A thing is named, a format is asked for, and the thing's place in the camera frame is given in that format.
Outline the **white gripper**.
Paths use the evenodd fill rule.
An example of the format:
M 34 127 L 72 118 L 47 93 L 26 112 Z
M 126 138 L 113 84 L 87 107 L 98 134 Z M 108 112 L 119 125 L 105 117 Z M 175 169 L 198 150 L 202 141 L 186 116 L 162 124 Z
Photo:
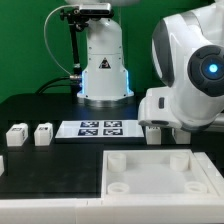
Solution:
M 141 126 L 182 129 L 185 125 L 180 114 L 180 103 L 183 99 L 183 89 L 180 87 L 148 89 L 139 104 L 138 123 Z

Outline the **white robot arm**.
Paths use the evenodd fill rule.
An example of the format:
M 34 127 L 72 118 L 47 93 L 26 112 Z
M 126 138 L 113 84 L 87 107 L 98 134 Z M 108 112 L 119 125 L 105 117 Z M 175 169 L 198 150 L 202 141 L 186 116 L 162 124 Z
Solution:
M 80 102 L 110 107 L 133 96 L 123 64 L 122 29 L 111 19 L 114 6 L 139 0 L 65 0 L 75 31 L 87 31 L 87 67 L 81 73 Z M 209 127 L 224 110 L 224 0 L 166 17 L 152 35 L 152 58 L 164 83 L 141 100 L 142 126 L 188 132 Z

